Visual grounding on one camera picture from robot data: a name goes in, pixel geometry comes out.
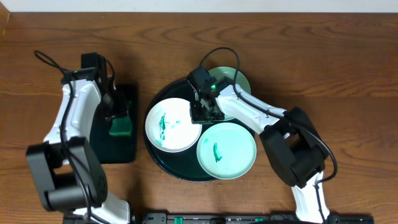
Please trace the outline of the green scouring sponge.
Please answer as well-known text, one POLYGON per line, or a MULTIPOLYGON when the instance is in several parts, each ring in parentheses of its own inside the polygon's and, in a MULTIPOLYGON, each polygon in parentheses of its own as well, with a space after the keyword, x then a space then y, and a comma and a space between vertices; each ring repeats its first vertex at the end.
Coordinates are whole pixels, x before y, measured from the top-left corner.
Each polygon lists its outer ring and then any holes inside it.
POLYGON ((129 116, 129 107, 131 106, 131 102, 127 101, 126 106, 127 106, 126 115, 124 117, 119 117, 119 118, 112 120, 112 126, 109 130, 110 136, 127 137, 127 136, 131 135, 132 121, 129 116))

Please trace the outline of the white plate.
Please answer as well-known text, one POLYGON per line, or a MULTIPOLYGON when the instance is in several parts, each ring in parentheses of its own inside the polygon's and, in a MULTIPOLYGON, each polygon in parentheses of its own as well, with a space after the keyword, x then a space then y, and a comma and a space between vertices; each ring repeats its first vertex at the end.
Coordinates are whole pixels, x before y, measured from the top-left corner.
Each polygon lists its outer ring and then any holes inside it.
POLYGON ((199 139, 202 125, 193 124, 190 102, 168 98, 156 103, 148 112, 145 132, 150 143, 164 152, 182 152, 199 139))

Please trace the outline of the mint green plate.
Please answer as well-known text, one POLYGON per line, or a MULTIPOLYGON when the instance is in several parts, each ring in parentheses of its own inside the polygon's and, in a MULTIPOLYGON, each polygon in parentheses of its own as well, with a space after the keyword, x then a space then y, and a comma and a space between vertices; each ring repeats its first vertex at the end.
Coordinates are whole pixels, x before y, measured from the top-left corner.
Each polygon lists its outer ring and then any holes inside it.
POLYGON ((201 168, 216 179, 236 179, 253 166, 257 147, 252 134, 234 123, 208 128, 197 144, 201 168))
MULTIPOLYGON (((228 77, 230 79, 234 78, 235 69, 232 67, 215 67, 209 70, 209 74, 212 77, 215 77, 216 80, 221 80, 224 77, 228 77)), ((241 73, 238 72, 236 83, 247 93, 251 94, 251 87, 247 80, 247 78, 241 73)))

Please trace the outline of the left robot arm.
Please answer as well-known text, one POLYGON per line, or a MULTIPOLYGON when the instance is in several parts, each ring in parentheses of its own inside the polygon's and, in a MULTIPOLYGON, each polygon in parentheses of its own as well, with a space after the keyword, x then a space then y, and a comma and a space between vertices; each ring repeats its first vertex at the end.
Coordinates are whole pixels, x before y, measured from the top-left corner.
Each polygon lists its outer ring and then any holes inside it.
POLYGON ((132 223, 130 204, 108 190, 90 144, 96 116, 105 121, 128 116, 113 66, 96 52, 83 54, 78 70, 61 67, 39 50, 34 55, 62 74, 55 122, 43 142, 30 145, 25 155, 42 206, 62 213, 64 223, 132 223))

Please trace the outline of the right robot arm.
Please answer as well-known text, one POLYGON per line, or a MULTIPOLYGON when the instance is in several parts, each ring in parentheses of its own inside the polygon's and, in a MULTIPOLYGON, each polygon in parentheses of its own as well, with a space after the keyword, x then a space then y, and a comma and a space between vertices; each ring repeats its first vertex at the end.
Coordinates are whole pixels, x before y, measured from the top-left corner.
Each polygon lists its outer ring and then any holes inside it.
POLYGON ((198 95, 190 103, 194 124, 211 124, 232 116, 255 131, 273 171, 292 188, 296 217, 301 222, 326 223, 322 184, 338 171, 336 158, 307 114, 271 106, 244 91, 235 78, 217 79, 199 66, 187 75, 198 95))

